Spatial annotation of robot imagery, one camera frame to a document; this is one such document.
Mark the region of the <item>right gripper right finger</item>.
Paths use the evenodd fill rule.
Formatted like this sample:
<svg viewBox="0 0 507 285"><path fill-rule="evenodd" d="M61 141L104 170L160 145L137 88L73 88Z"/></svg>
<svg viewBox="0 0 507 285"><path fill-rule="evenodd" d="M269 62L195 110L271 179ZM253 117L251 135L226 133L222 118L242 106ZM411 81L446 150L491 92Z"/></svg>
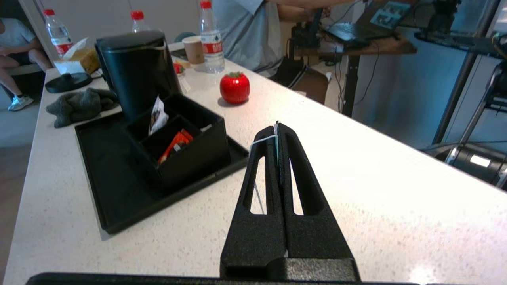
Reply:
<svg viewBox="0 0 507 285"><path fill-rule="evenodd" d="M276 262L285 280L359 283L360 273L315 172L288 126L278 123L279 185L286 255Z"/></svg>

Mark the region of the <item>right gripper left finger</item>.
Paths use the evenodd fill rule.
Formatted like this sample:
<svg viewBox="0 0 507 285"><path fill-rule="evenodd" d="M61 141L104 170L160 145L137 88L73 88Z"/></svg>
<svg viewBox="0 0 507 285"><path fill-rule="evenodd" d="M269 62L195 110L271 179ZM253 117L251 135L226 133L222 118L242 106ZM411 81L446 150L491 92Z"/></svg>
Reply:
<svg viewBox="0 0 507 285"><path fill-rule="evenodd" d="M220 257L221 278L268 278L268 265L286 253L274 127L259 131ZM251 212L259 160L265 160L266 213Z"/></svg>

